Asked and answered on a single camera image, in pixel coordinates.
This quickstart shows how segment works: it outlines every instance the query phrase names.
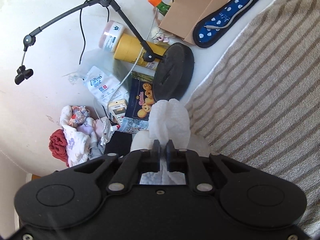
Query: small toy figure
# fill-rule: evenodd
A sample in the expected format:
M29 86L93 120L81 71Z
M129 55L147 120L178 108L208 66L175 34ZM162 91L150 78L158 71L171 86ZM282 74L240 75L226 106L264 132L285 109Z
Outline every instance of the small toy figure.
M177 38L174 34L169 33L163 29L160 29L159 27L154 27L151 30L151 39L154 40L155 44L158 44L159 41L163 43L167 43L169 45L172 45L176 42L181 42L181 40Z

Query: brown cardboard box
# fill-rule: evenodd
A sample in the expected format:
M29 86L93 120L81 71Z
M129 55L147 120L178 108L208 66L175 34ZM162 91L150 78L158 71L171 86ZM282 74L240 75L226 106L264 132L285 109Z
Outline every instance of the brown cardboard box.
M228 1L174 0L159 27L194 44L192 32L197 22L221 8Z

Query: striped cloth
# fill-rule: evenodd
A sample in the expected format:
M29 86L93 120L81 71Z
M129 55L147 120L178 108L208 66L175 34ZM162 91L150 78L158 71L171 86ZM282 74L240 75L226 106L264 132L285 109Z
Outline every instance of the striped cloth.
M186 108L191 132L306 194L320 228L320 0L275 0L242 31Z

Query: black lamp arm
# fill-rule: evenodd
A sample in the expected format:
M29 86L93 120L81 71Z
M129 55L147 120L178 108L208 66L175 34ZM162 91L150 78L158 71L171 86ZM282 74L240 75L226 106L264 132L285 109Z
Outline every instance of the black lamp arm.
M146 50L146 53L143 55L143 60L146 62L153 62L155 59L162 60L163 57L161 55L158 55L153 52L149 44L141 37L137 29L132 25L130 20L126 17L126 15L121 10L120 6L116 3L115 0L89 0L85 2L84 4L81 4L77 7L74 7L71 10L68 10L67 12L55 17L51 21L47 22L46 24L42 25L41 27L36 28L34 31L29 33L24 37L23 44L24 44L24 51L27 51L29 46L32 46L36 42L36 35L39 34L42 30L49 27L50 25L54 24L55 22L61 20L62 18L79 11L87 6L91 6L94 4L99 3L103 7L108 7L111 5L111 7L120 15L120 17L124 20L124 22L128 25L130 30L133 32L133 34L138 38L140 41L141 46Z

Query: yellow tube container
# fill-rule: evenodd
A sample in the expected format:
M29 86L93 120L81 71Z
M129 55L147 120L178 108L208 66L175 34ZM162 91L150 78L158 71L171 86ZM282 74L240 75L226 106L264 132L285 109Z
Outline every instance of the yellow tube container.
M166 51L165 48L158 46L156 44L153 44L151 42L148 42L148 44L154 53L159 54L161 56ZM123 60L126 62L130 62L130 63L135 63L141 48L142 48L141 44L136 37L133 37L124 33L122 34L119 40L118 46L114 54L114 58ZM146 52L145 50L142 51L139 57L139 60L137 62L137 65L155 70L158 66L159 60L156 59L154 62L145 62L142 59L142 56L145 52Z

